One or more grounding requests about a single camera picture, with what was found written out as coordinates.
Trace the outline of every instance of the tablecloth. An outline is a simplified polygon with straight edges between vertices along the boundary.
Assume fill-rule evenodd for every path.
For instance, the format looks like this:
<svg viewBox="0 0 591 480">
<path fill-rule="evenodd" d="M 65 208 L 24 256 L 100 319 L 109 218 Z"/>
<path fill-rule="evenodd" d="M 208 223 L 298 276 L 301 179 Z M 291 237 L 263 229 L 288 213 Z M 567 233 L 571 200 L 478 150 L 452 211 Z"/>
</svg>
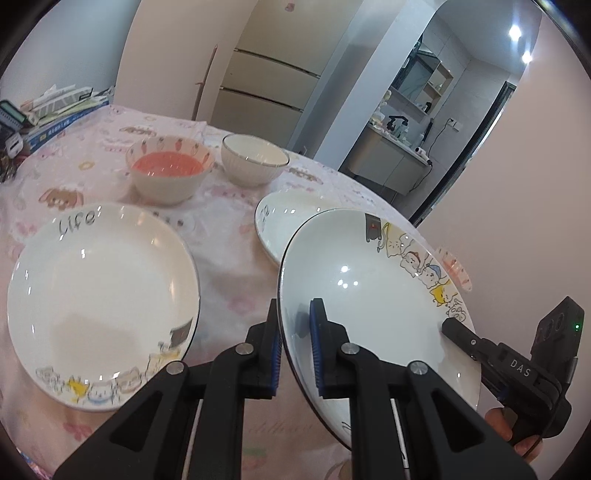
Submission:
<svg viewBox="0 0 591 480">
<path fill-rule="evenodd" d="M 151 206 L 133 188 L 125 151 L 142 137 L 167 134 L 203 135 L 216 164 L 191 199 L 165 209 Z M 278 268 L 259 243 L 253 217 L 269 192 L 321 193 L 386 218 L 427 246 L 376 194 L 297 154 L 290 153 L 289 168 L 267 186 L 233 185 L 220 162 L 224 135 L 204 122 L 107 106 L 68 127 L 27 158 L 14 181 L 0 186 L 0 415 L 16 446 L 47 472 L 54 472 L 111 415 L 77 411 L 51 399 L 20 365 L 8 333 L 6 292 L 12 269 L 27 240 L 60 210 L 104 200 L 133 203 L 158 212 L 177 230 L 191 250 L 201 282 L 199 325 L 185 357 L 189 365 L 211 361 L 242 342 L 248 328 L 267 316 L 277 294 Z M 348 450 L 306 403 L 284 355 L 277 397 L 246 402 L 242 477 L 344 480 L 350 478 L 348 458 Z"/>
</svg>

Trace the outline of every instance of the human hand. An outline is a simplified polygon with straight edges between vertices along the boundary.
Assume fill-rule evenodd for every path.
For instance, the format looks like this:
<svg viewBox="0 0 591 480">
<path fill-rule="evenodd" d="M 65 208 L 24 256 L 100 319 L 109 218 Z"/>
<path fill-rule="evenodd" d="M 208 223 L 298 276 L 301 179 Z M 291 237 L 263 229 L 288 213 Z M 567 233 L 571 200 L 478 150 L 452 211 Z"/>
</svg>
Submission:
<svg viewBox="0 0 591 480">
<path fill-rule="evenodd" d="M 495 432 L 497 432 L 501 438 L 508 442 L 511 440 L 513 436 L 513 432 L 511 431 L 511 427 L 505 420 L 503 416 L 502 408 L 493 408 L 486 412 L 484 415 L 484 419 L 486 420 L 487 424 L 489 424 Z M 538 439 L 538 435 L 533 435 L 531 437 L 527 437 L 525 440 L 521 440 L 517 445 L 514 446 L 517 455 L 523 456 L 530 449 L 530 447 L 534 444 L 534 442 Z M 527 456 L 525 461 L 527 463 L 531 463 L 542 451 L 542 444 L 540 442 L 536 448 Z"/>
</svg>

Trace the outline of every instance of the white plate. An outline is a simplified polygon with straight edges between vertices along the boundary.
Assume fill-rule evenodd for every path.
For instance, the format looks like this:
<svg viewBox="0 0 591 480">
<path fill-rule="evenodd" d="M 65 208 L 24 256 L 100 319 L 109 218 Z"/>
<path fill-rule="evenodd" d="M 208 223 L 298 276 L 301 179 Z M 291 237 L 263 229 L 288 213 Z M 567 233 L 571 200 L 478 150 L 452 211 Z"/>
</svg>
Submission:
<svg viewBox="0 0 591 480">
<path fill-rule="evenodd" d="M 302 190 L 270 193 L 256 207 L 256 234 L 267 254 L 279 265 L 299 227 L 314 215 L 339 206 L 326 197 Z"/>
<path fill-rule="evenodd" d="M 285 351 L 321 420 L 351 445 L 349 402 L 319 397 L 312 361 L 310 300 L 320 297 L 329 320 L 351 342 L 382 360 L 423 360 L 472 407 L 480 366 L 446 339 L 441 324 L 456 316 L 473 330 L 462 297 L 445 270 L 405 232 L 358 210 L 319 213 L 294 235 L 281 263 L 278 299 Z"/>
<path fill-rule="evenodd" d="M 22 251 L 8 329 L 23 367 L 59 402 L 120 407 L 189 347 L 199 279 L 178 235 L 152 213 L 101 203 L 64 212 Z"/>
</svg>

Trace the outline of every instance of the light fixture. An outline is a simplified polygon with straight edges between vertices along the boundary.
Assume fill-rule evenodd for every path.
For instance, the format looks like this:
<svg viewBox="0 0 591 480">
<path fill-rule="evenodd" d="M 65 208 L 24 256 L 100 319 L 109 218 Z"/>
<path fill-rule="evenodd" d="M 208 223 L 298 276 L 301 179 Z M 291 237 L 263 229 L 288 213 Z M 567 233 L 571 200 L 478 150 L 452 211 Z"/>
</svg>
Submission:
<svg viewBox="0 0 591 480">
<path fill-rule="evenodd" d="M 521 29 L 517 25 L 513 25 L 509 30 L 509 36 L 513 41 L 519 40 L 521 38 Z"/>
</svg>

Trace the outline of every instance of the plate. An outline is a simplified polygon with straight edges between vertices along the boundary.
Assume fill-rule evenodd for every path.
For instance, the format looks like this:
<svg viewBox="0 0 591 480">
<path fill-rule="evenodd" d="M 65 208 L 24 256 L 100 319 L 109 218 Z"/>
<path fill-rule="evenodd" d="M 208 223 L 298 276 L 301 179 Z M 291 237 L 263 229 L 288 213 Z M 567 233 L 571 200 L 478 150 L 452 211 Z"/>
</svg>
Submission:
<svg viewBox="0 0 591 480">
<path fill-rule="evenodd" d="M 108 411 L 183 358 L 199 303 L 193 258 L 166 223 L 135 206 L 85 205 L 28 241 L 8 286 L 8 329 L 45 392 Z"/>
<path fill-rule="evenodd" d="M 256 207 L 256 234 L 269 257 L 279 265 L 299 227 L 314 215 L 339 206 L 326 197 L 302 190 L 270 193 Z"/>
<path fill-rule="evenodd" d="M 327 428 L 351 446 L 348 400 L 319 397 L 312 360 L 310 300 L 380 359 L 422 360 L 472 407 L 480 365 L 441 334 L 449 316 L 473 330 L 464 301 L 437 260 L 399 227 L 358 210 L 319 213 L 294 235 L 281 262 L 280 326 L 294 375 Z"/>
</svg>

